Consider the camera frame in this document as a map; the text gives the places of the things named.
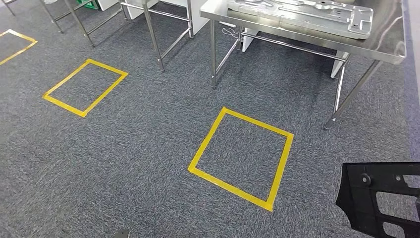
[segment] metal rod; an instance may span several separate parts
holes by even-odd
[[[84,2],[84,3],[81,3],[81,4],[77,5],[75,8],[73,8],[73,10],[74,10],[74,11],[76,11],[76,10],[80,9],[81,7],[83,7],[84,5],[86,5],[86,4],[88,4],[88,3],[92,2],[92,1],[93,1],[93,0],[89,0],[89,1],[86,1],[86,2]],[[68,11],[68,12],[64,13],[63,15],[61,15],[61,16],[59,16],[59,17],[55,18],[54,20],[55,20],[55,21],[61,20],[61,19],[63,19],[64,17],[68,16],[69,14],[71,14],[71,11]]]
[[[176,18],[176,19],[183,20],[183,21],[190,21],[188,18],[185,18],[185,17],[182,17],[182,16],[177,16],[177,15],[170,14],[170,13],[163,12],[163,11],[157,11],[157,10],[149,9],[149,12],[153,12],[153,13],[156,13],[156,14],[159,14],[159,15],[169,16],[169,17]]]
[[[126,2],[122,2],[121,5],[136,8],[136,9],[140,9],[140,10],[143,10],[143,11],[145,10],[145,6],[136,6],[136,5],[126,3]],[[183,21],[190,21],[188,18],[185,18],[185,17],[182,17],[182,16],[177,16],[177,15],[170,14],[170,13],[163,12],[163,11],[157,11],[157,10],[153,10],[153,9],[149,9],[149,8],[148,8],[148,11],[159,14],[159,15],[164,15],[164,16],[169,16],[169,17],[172,17],[172,18],[176,18],[176,19],[183,20]]]
[[[7,7],[7,9],[9,9],[10,13],[12,13],[13,16],[15,16],[14,12],[12,11],[12,9],[9,7],[9,3],[10,2],[5,2],[4,0],[1,0],[3,2],[3,4]]]
[[[44,0],[39,0],[41,2],[41,6],[43,7],[44,11],[47,13],[48,17],[50,18],[51,22],[58,28],[58,32],[63,33],[63,30],[58,25],[57,21],[54,19],[53,15],[51,15],[50,11],[48,10],[47,6],[45,5]]]
[[[136,9],[139,9],[139,10],[144,10],[143,7],[141,7],[141,6],[132,5],[132,4],[126,3],[124,1],[121,2],[121,5],[124,5],[124,6],[127,6],[127,7],[136,8]]]
[[[340,74],[340,78],[338,79],[337,91],[335,93],[333,113],[335,113],[338,110],[338,106],[340,105],[341,86],[343,85],[343,78],[344,78],[344,71],[345,70],[346,70],[346,67],[343,65],[341,67],[341,74]]]
[[[190,28],[190,31],[189,31],[190,38],[194,38],[193,11],[191,8],[191,0],[187,0],[187,18],[188,18],[188,28]]]
[[[143,4],[143,10],[144,10],[144,14],[145,14],[146,21],[147,21],[147,26],[148,26],[149,31],[150,31],[150,37],[152,38],[153,47],[157,52],[157,61],[159,63],[160,70],[164,71],[165,69],[163,67],[162,57],[160,56],[158,43],[156,41],[155,32],[154,32],[153,26],[152,26],[152,19],[150,18],[149,8],[147,7],[146,4]]]
[[[105,19],[103,22],[101,22],[99,25],[95,26],[92,30],[88,32],[88,35],[90,35],[92,32],[96,31],[98,28],[103,26],[105,23],[107,23],[109,20],[117,16],[120,12],[122,12],[122,8],[120,8],[118,11],[114,12],[111,16],[109,16],[107,19]]]
[[[245,32],[243,32],[242,35],[252,37],[252,38],[255,38],[255,39],[259,39],[259,40],[262,40],[262,41],[267,41],[267,42],[271,42],[271,43],[274,43],[274,44],[282,45],[282,46],[287,46],[287,47],[290,47],[290,48],[305,51],[305,52],[312,53],[312,54],[315,54],[315,55],[324,56],[324,57],[335,59],[335,60],[338,60],[338,61],[341,61],[341,62],[346,61],[346,59],[343,59],[343,58],[340,58],[340,57],[337,57],[337,56],[333,56],[333,55],[318,52],[318,51],[313,51],[313,50],[306,49],[306,48],[299,47],[299,46],[294,46],[292,44],[288,44],[288,43],[285,43],[285,42],[282,42],[282,41],[272,40],[272,39],[262,37],[262,36],[250,35],[250,34],[245,33]]]
[[[242,31],[243,31],[243,30],[244,30],[244,27],[240,26],[240,27],[239,27],[239,32],[238,32],[238,39],[239,39],[239,42],[238,42],[238,44],[236,45],[236,49],[237,49],[237,50],[240,50],[240,49],[241,49]]]
[[[71,14],[73,15],[74,19],[77,21],[77,23],[80,26],[80,29],[83,31],[83,33],[85,34],[85,36],[89,39],[89,42],[91,43],[91,46],[94,46],[91,38],[89,37],[89,34],[86,32],[85,27],[83,26],[82,22],[80,21],[79,17],[76,15],[76,13],[74,12],[74,9],[71,7],[70,3],[68,2],[68,0],[64,0],[64,2],[66,3],[68,9],[70,10]]]
[[[210,61],[211,87],[216,88],[216,29],[214,20],[210,20]]]
[[[169,47],[168,47],[168,49],[166,49],[166,51],[165,52],[163,52],[163,54],[162,54],[162,59],[163,58],[165,58],[165,56],[176,46],[176,44],[178,44],[179,43],[179,41],[181,41],[181,39],[188,33],[188,32],[190,32],[190,28],[188,27],[188,29],[186,30],[186,31],[184,31],[179,37],[178,37],[178,39],[176,39],[173,43],[172,43],[172,45],[170,45]]]
[[[119,4],[121,5],[122,12],[124,13],[125,20],[128,21],[127,6],[122,5],[122,1],[123,0],[118,0]]]
[[[343,113],[344,109],[350,104],[351,100],[357,95],[357,93],[360,91],[362,86],[372,77],[372,75],[378,70],[378,68],[381,66],[382,61],[374,60],[372,65],[367,69],[365,74],[361,77],[361,79],[357,82],[355,87],[352,89],[352,91],[347,95],[346,99],[344,99],[344,102],[340,105],[340,107],[337,109],[337,111],[331,116],[331,118],[328,120],[328,122],[324,125],[324,129],[329,130],[332,125],[337,121],[337,119],[340,117],[340,115]]]
[[[235,50],[236,46],[238,45],[238,42],[240,40],[236,39],[235,43],[233,43],[233,46],[229,49],[229,51],[227,52],[227,55],[225,55],[225,57],[222,59],[222,62],[220,62],[219,66],[216,69],[216,74],[219,73],[220,69],[222,68],[222,66],[224,65],[224,63],[227,61],[227,59],[229,58],[229,56],[232,54],[232,52]]]

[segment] green object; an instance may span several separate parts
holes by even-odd
[[[87,2],[88,0],[77,0],[77,2],[79,3],[79,4],[82,4],[82,3],[84,3],[84,2]],[[94,0],[95,1],[95,3],[96,3],[96,7],[95,7],[95,5],[93,4],[93,2],[90,2],[90,3],[88,3],[88,4],[86,4],[86,5],[84,5],[84,7],[88,7],[88,8],[92,8],[92,9],[98,9],[98,1],[96,1],[96,0]]]

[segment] stainless steel table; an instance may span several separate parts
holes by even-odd
[[[361,87],[370,79],[383,62],[400,64],[406,57],[406,42],[404,35],[404,21],[401,0],[356,0],[354,5],[372,8],[374,11],[372,32],[366,40],[356,40],[347,37],[337,36],[320,31],[310,30],[282,23],[281,21],[270,20],[254,15],[248,15],[227,8],[226,0],[208,0],[200,9],[200,16],[210,19],[210,42],[211,42],[211,86],[216,87],[216,75],[223,64],[227,61],[235,47],[241,45],[243,36],[272,42],[274,44],[291,47],[297,50],[325,56],[335,59],[341,63],[341,73],[337,84],[337,92],[334,102],[333,115],[325,124],[325,129],[330,129],[348,106],[351,100],[360,91]],[[215,24],[223,21],[239,26],[239,37],[230,48],[227,55],[220,64],[216,64],[216,34]],[[346,99],[340,104],[341,85],[343,82],[344,70],[348,57],[341,57],[343,54],[329,55],[322,52],[294,46],[282,41],[266,37],[250,35],[243,32],[243,28],[251,28],[273,35],[298,40],[334,50],[356,54],[374,59],[372,65],[361,77]]]

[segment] yellow tape square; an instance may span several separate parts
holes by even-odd
[[[109,87],[107,88],[90,106],[88,106],[88,108],[84,111],[81,111],[79,109],[76,109],[58,99],[55,99],[53,97],[50,96],[50,93],[52,93],[55,89],[59,88],[61,85],[63,85],[65,82],[67,82],[69,79],[71,79],[74,75],[76,75],[79,71],[81,71],[84,67],[86,67],[88,64],[94,64],[96,66],[99,66],[101,68],[107,69],[111,72],[117,73],[120,75],[120,77]],[[63,79],[60,83],[58,83],[56,86],[54,86],[53,88],[51,88],[50,90],[48,90],[43,96],[42,98],[50,101],[64,109],[67,109],[69,111],[71,111],[74,114],[77,114],[81,117],[85,117],[88,112],[90,112],[112,89],[114,89],[118,83],[120,83],[126,76],[128,75],[128,73],[121,71],[119,69],[113,68],[109,65],[97,62],[93,59],[87,59],[80,67],[78,67],[74,72],[72,72],[69,76],[67,76],[65,79]]]
[[[264,201],[264,200],[261,200],[261,199],[255,197],[255,196],[252,196],[252,195],[238,189],[237,187],[234,187],[234,186],[232,186],[232,185],[230,185],[230,184],[228,184],[228,183],[226,183],[226,182],[224,182],[224,181],[222,181],[222,180],[220,180],[216,177],[213,177],[213,176],[207,174],[206,172],[196,168],[199,159],[201,158],[204,150],[206,149],[207,145],[209,144],[211,138],[213,137],[214,133],[216,132],[216,129],[219,126],[219,124],[220,124],[220,122],[223,119],[223,116],[225,114],[229,114],[231,116],[234,116],[236,118],[245,120],[245,121],[250,122],[252,124],[261,126],[265,129],[274,131],[274,132],[276,132],[278,134],[281,134],[281,135],[284,135],[286,137],[286,143],[284,144],[283,152],[282,152],[281,157],[280,157],[280,163],[278,164],[277,171],[276,171],[276,174],[274,176],[274,181],[273,181],[273,184],[271,186],[270,194],[268,195],[267,201]],[[216,120],[214,121],[213,125],[211,126],[209,133],[207,134],[207,136],[205,137],[205,139],[201,143],[198,151],[196,152],[193,160],[191,161],[191,163],[188,167],[188,171],[190,171],[191,173],[193,173],[193,174],[195,174],[199,177],[202,177],[203,179],[205,179],[207,181],[210,181],[210,182],[216,184],[217,186],[219,186],[219,187],[221,187],[221,188],[223,188],[223,189],[225,189],[225,190],[227,190],[227,191],[229,191],[229,192],[231,192],[231,193],[233,193],[233,194],[235,194],[235,195],[237,195],[237,196],[239,196],[239,197],[241,197],[241,198],[243,198],[247,201],[250,201],[250,202],[254,203],[255,205],[258,205],[258,206],[272,212],[273,211],[274,200],[275,200],[275,197],[277,195],[278,189],[280,187],[281,177],[283,176],[284,168],[286,167],[287,157],[289,156],[289,151],[290,151],[290,148],[292,146],[292,141],[293,141],[293,134],[290,133],[290,132],[281,130],[281,129],[279,129],[277,127],[274,127],[272,125],[269,125],[269,124],[266,124],[264,122],[255,120],[253,118],[247,117],[243,114],[234,112],[232,110],[229,110],[229,109],[223,107],[222,110],[220,111],[219,115],[217,116]]]
[[[25,36],[25,35],[23,35],[23,34],[20,34],[20,33],[18,33],[18,32],[15,32],[15,31],[13,31],[12,29],[8,29],[7,31],[5,31],[5,32],[1,33],[1,34],[0,34],[0,37],[1,37],[1,36],[4,36],[4,35],[5,35],[5,34],[7,34],[7,33],[10,33],[10,34],[15,35],[15,36],[17,36],[17,37],[20,37],[20,38],[23,38],[23,39],[25,39],[25,40],[28,40],[28,41],[30,41],[30,42],[31,42],[31,44],[30,44],[30,45],[28,45],[27,47],[25,47],[25,48],[23,48],[23,49],[19,50],[18,52],[16,52],[16,53],[12,54],[11,56],[9,56],[9,57],[7,57],[7,58],[3,59],[2,61],[0,61],[0,65],[2,65],[2,64],[4,64],[4,63],[6,63],[7,61],[11,60],[12,58],[14,58],[14,57],[15,57],[15,56],[17,56],[18,54],[20,54],[20,53],[24,52],[25,50],[27,50],[27,49],[31,48],[32,46],[34,46],[34,44],[36,44],[36,43],[38,42],[38,41],[37,41],[37,40],[35,40],[34,38],[31,38],[31,37],[29,37],[29,36]]]

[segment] table leg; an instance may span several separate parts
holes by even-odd
[[[347,53],[347,52],[343,52],[343,51],[337,51],[335,56],[343,58],[343,59],[348,59],[350,54]],[[331,78],[335,78],[338,71],[340,71],[340,68],[343,65],[343,63],[344,63],[343,61],[339,61],[339,60],[334,61],[334,66],[332,67],[332,71],[331,71]]]
[[[216,88],[216,22],[210,20],[211,87]]]
[[[236,49],[240,50],[241,49],[241,42],[242,42],[242,31],[244,30],[244,27],[240,26],[239,30],[238,30],[238,44],[236,45]]]
[[[124,5],[122,5],[122,4],[121,4],[121,3],[122,3],[122,1],[123,1],[123,0],[118,0],[119,4],[121,5],[122,12],[124,13],[124,19],[125,19],[126,21],[128,21],[128,14],[127,14],[128,9],[127,9],[127,6],[124,6]]]
[[[7,3],[4,0],[1,0],[3,2],[3,4],[7,7],[7,9],[9,9],[10,13],[12,13],[13,16],[15,16],[14,12],[12,11],[12,9],[9,7],[9,5],[7,5]]]
[[[71,4],[68,2],[68,0],[64,0],[64,2],[66,3],[68,9],[70,10],[71,14],[73,15],[74,19],[76,20],[77,24],[79,24],[80,29],[83,31],[83,34],[89,39],[89,42],[91,43],[90,46],[94,46],[91,38],[89,37],[88,32],[86,32],[85,27],[83,26],[82,22],[80,21],[79,17],[77,16],[76,12],[74,11],[73,7],[71,6]]]
[[[357,82],[355,87],[352,89],[352,91],[347,95],[346,99],[344,99],[344,102],[338,106],[338,102],[336,101],[336,104],[334,105],[334,114],[332,117],[328,120],[328,122],[324,125],[324,129],[329,130],[334,123],[337,121],[337,119],[340,117],[340,115],[343,113],[344,109],[350,104],[351,100],[357,95],[357,93],[360,91],[362,86],[372,77],[372,75],[378,70],[378,68],[381,66],[382,62],[379,60],[374,60],[372,65],[367,69],[365,74],[361,77],[361,79]]]
[[[193,11],[191,8],[191,0],[187,1],[187,17],[188,17],[188,27],[190,28],[190,38],[194,38],[194,29],[193,29]]]
[[[54,25],[58,28],[59,33],[63,33],[63,30],[58,25],[57,21],[54,19],[53,15],[51,15],[50,11],[48,10],[47,6],[45,5],[44,0],[39,0],[41,3],[41,6],[43,7],[44,11],[47,13],[48,17],[50,18],[51,22],[54,23]]]
[[[146,17],[147,26],[148,26],[149,31],[150,31],[150,36],[152,38],[153,48],[157,52],[157,61],[159,63],[160,70],[164,71],[165,69],[163,67],[162,56],[160,56],[158,42],[156,41],[155,32],[154,32],[153,26],[152,26],[152,18],[150,17],[149,7],[147,7],[147,4],[143,4],[143,11],[144,11],[144,14],[145,14],[145,17]]]
[[[341,95],[341,86],[343,85],[343,78],[344,78],[344,72],[346,71],[346,65],[347,62],[344,62],[341,64],[341,72],[340,72],[340,77],[338,78],[338,84],[337,84],[337,91],[335,93],[335,101],[334,101],[334,111],[333,113],[335,113],[338,110],[338,107],[340,106],[340,95]]]

